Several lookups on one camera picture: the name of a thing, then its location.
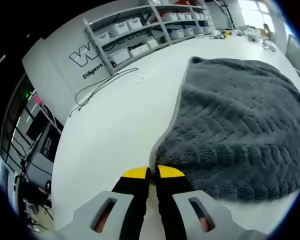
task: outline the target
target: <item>gray gripper finger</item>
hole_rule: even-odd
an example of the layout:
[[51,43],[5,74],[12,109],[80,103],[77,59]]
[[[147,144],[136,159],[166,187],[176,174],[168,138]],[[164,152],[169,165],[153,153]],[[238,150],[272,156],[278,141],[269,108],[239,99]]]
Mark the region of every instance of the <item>gray gripper finger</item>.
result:
[[[134,198],[130,194],[102,191],[75,210],[73,220],[55,232],[40,234],[45,240],[119,240],[128,207]],[[109,203],[115,203],[102,232],[93,229]]]
[[[187,240],[263,240],[267,235],[257,230],[246,230],[236,224],[231,212],[222,204],[216,202],[204,191],[190,191],[173,195],[180,211]],[[196,203],[212,230],[205,232],[198,216],[191,205]]]

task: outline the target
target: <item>metal shelf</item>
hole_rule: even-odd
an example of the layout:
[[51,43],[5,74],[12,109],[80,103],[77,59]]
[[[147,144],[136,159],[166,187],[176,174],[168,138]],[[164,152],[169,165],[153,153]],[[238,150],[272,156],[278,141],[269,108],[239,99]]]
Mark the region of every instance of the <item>metal shelf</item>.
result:
[[187,19],[187,20],[174,20],[174,21],[164,21],[164,25],[168,24],[178,24],[178,23],[193,23],[195,22],[194,19]]
[[[207,7],[202,6],[192,6],[188,1],[186,1],[186,5],[180,5],[180,4],[167,4],[167,5],[154,5],[152,1],[148,0],[149,5],[142,5],[142,6],[136,6],[133,8],[124,9],[121,11],[117,11],[115,13],[106,15],[100,19],[94,20],[92,22],[88,22],[86,19],[84,19],[84,24],[86,26],[86,33],[88,35],[88,38],[92,42],[93,47],[95,48],[96,52],[100,56],[100,58],[103,60],[105,67],[109,71],[111,75],[114,75],[117,71],[120,69],[126,67],[127,65],[133,63],[134,61],[143,58],[146,55],[149,55],[153,53],[156,50],[162,49],[166,46],[176,44],[179,42],[182,42],[187,39],[194,38],[195,35],[192,36],[186,36],[180,39],[171,40],[170,35],[167,30],[167,25],[173,25],[173,24],[182,24],[182,23],[194,23],[196,27],[200,27],[199,22],[207,22],[208,20],[203,19],[197,19],[196,12],[203,12],[203,10],[208,10]],[[190,12],[193,19],[185,19],[185,20],[175,20],[175,21],[167,21],[163,22],[159,12],[161,11],[171,11],[171,12]],[[135,17],[140,17],[141,22],[144,24],[146,22],[143,14],[152,14],[153,17],[156,17],[157,22],[151,24],[151,25],[144,25],[141,28],[134,29],[131,31],[128,31],[124,34],[118,35],[112,39],[110,39],[109,42],[101,44],[97,37],[95,36],[95,31],[100,30],[102,28],[105,28],[106,26],[110,27],[111,25],[118,23],[120,21],[125,21],[128,19],[132,19]],[[162,33],[165,37],[166,43],[160,44],[157,47],[151,48],[146,52],[142,52],[138,56],[131,57],[124,62],[120,63],[118,66],[113,67],[109,56],[104,51],[105,46],[110,45],[111,43],[114,43],[124,37],[127,37],[129,35],[133,35],[140,31],[146,31],[150,30],[152,27],[160,26],[162,29]]]
[[136,6],[122,11],[117,11],[115,13],[104,16],[100,19],[94,20],[93,22],[89,22],[89,25],[93,31],[96,31],[97,29],[104,28],[107,25],[114,24],[114,22],[117,23],[122,20],[140,15],[143,12],[152,13],[151,6],[150,5]]
[[[164,21],[163,23],[165,25],[168,24],[177,24],[177,23],[193,23],[195,22],[195,19],[187,19],[187,20],[175,20],[175,21]],[[198,19],[199,22],[207,22],[208,20]]]
[[172,44],[176,44],[176,43],[182,42],[182,41],[187,40],[187,39],[192,39],[194,37],[196,37],[196,35],[185,36],[185,37],[182,37],[182,38],[178,38],[178,39],[172,40],[171,43]]
[[120,40],[122,38],[125,38],[125,37],[127,37],[127,36],[129,36],[131,34],[134,34],[134,33],[137,33],[137,32],[141,32],[141,31],[144,31],[146,29],[149,29],[149,28],[152,28],[152,27],[156,27],[156,26],[159,26],[159,25],[160,25],[159,22],[155,22],[155,23],[153,23],[151,25],[146,25],[146,26],[142,26],[142,27],[140,27],[138,29],[127,31],[127,32],[125,32],[123,34],[120,34],[119,36],[116,36],[114,38],[110,38],[110,41],[108,41],[107,43],[102,44],[102,47],[105,47],[105,46],[107,46],[109,44],[112,44],[112,43],[114,43],[114,42],[116,42],[116,41],[118,41],[118,40]]
[[115,66],[114,69],[115,69],[116,71],[118,71],[118,70],[120,70],[120,69],[123,69],[124,67],[128,66],[129,64],[132,64],[133,62],[135,62],[135,61],[137,61],[137,60],[139,60],[139,59],[141,59],[141,58],[143,58],[143,57],[145,57],[145,56],[147,56],[147,55],[149,55],[149,54],[155,52],[156,50],[165,48],[165,47],[167,47],[168,45],[169,45],[169,43],[166,42],[166,43],[160,44],[160,45],[158,45],[158,46],[156,46],[156,47],[154,47],[154,48],[150,48],[148,51],[142,52],[142,53],[140,53],[140,54],[137,55],[137,56],[130,57],[129,59],[127,59],[127,60],[121,62],[120,64],[118,64],[117,66]]
[[[180,5],[180,4],[169,4],[169,5],[156,5],[155,8],[158,11],[189,11],[188,5]],[[191,6],[191,8],[195,11],[203,11],[207,10],[202,6]]]

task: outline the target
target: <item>window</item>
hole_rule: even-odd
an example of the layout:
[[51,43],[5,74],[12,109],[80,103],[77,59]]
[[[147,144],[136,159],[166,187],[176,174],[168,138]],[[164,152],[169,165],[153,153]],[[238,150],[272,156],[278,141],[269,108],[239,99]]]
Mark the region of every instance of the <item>window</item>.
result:
[[258,29],[263,29],[264,24],[267,24],[271,32],[275,32],[275,27],[266,4],[256,0],[238,0],[238,2],[241,7],[244,24],[254,26]]

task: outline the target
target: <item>storage shelf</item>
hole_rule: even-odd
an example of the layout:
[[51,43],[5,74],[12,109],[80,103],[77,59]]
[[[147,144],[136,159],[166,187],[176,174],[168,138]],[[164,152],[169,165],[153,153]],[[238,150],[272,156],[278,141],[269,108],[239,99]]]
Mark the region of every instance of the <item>storage shelf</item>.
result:
[[[195,11],[203,11],[206,10],[206,8],[203,8],[202,6],[191,6],[193,10]],[[169,5],[157,5],[155,8],[158,11],[189,11],[188,5],[180,5],[180,4],[169,4]]]
[[[86,26],[86,33],[90,39],[90,41],[93,44],[93,47],[95,50],[99,53],[101,59],[103,59],[103,62],[109,71],[111,75],[114,75],[116,72],[118,72],[120,69],[123,69],[124,67],[130,65],[131,63],[137,61],[138,59],[143,58],[146,55],[149,55],[153,53],[154,51],[157,51],[159,49],[162,49],[164,47],[170,46],[172,44],[176,44],[179,42],[182,42],[184,40],[188,40],[191,38],[194,38],[196,35],[192,36],[186,36],[179,39],[171,40],[171,37],[168,33],[168,26],[169,25],[183,25],[186,23],[189,23],[189,25],[194,25],[196,27],[200,27],[201,25],[209,25],[209,20],[203,20],[203,19],[196,19],[196,13],[204,13],[209,14],[209,10],[207,9],[207,6],[194,6],[190,5],[190,3],[187,1],[186,4],[164,4],[164,5],[154,5],[150,1],[149,5],[142,5],[142,6],[136,6],[128,9],[124,9],[121,11],[117,11],[115,13],[111,13],[109,15],[106,15],[104,17],[101,17],[97,20],[94,20],[92,22],[88,22],[86,19],[84,19],[84,24]],[[174,21],[163,21],[160,15],[160,12],[175,12],[175,13],[190,13],[193,19],[183,19],[183,20],[174,20]],[[106,43],[100,43],[97,40],[96,31],[108,27],[110,28],[113,24],[116,24],[118,22],[122,21],[128,21],[132,18],[140,17],[140,20],[143,24],[147,22],[146,19],[149,19],[149,16],[145,17],[144,15],[151,14],[151,19],[156,18],[157,22],[150,24],[150,25],[144,25],[138,29],[127,31],[123,34],[117,35],[116,37],[110,38],[108,42]],[[160,44],[157,47],[151,48],[147,50],[146,52],[142,52],[139,55],[135,57],[131,57],[122,63],[118,64],[118,66],[113,67],[112,63],[109,60],[109,56],[106,54],[104,47],[105,46],[111,46],[111,44],[114,44],[115,42],[118,42],[122,40],[123,38],[126,38],[128,36],[133,36],[136,33],[143,33],[147,32],[147,34],[151,33],[151,28],[153,27],[160,27],[162,29],[162,34],[165,37],[166,43]]]
[[147,56],[151,53],[153,53],[154,51],[156,50],[159,50],[159,49],[162,49],[162,48],[165,48],[167,47],[169,44],[166,42],[166,43],[162,43],[156,47],[153,47],[153,48],[150,48],[148,51],[145,51],[145,52],[142,52],[140,53],[139,55],[137,56],[134,56],[134,57],[130,57],[129,59],[121,62],[120,64],[118,64],[117,66],[115,66],[114,68],[116,70],[120,70],[120,69],[123,69],[124,67],[128,66],[129,64],[132,64],[133,62],[143,58],[144,56]]
[[112,44],[112,43],[114,43],[114,42],[116,42],[116,41],[118,41],[118,40],[120,40],[122,38],[125,38],[125,37],[127,37],[127,36],[129,36],[131,34],[134,34],[134,33],[137,33],[137,32],[141,32],[141,31],[144,31],[146,29],[149,29],[149,28],[152,28],[152,27],[156,27],[156,26],[160,26],[160,23],[159,22],[155,22],[155,23],[153,23],[151,25],[146,25],[146,26],[142,26],[140,28],[134,29],[134,30],[127,31],[127,32],[125,32],[123,34],[120,34],[119,36],[116,36],[114,38],[110,38],[110,41],[108,41],[107,43],[104,43],[102,45],[102,47],[105,47],[105,46],[107,46],[109,44]]
[[[203,20],[203,19],[198,19],[198,22],[206,22],[208,20]],[[194,19],[186,19],[186,20],[174,20],[174,21],[164,21],[163,23],[165,25],[168,24],[178,24],[178,23],[194,23],[195,20]]]
[[147,11],[152,12],[152,8],[150,5],[136,6],[122,11],[117,11],[115,13],[104,16],[103,18],[94,20],[93,22],[89,22],[89,25],[93,31],[96,31],[97,29],[104,28],[107,25],[115,24],[117,22],[135,17],[136,15]]
[[196,36],[196,35],[185,36],[185,37],[182,37],[182,38],[178,38],[178,39],[172,40],[171,43],[172,43],[172,44],[176,44],[176,43],[182,42],[182,41],[187,40],[187,39],[192,39],[192,38],[194,38],[195,36]]

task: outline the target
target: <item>yellow tip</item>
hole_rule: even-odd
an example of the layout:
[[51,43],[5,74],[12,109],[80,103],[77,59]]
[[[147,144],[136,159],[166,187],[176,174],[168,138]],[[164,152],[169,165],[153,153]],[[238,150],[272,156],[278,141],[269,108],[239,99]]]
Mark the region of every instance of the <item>yellow tip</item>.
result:
[[183,177],[184,173],[174,167],[158,165],[161,178]]
[[124,174],[122,174],[122,177],[133,178],[133,179],[145,179],[147,169],[148,169],[147,166],[133,168],[126,171]]

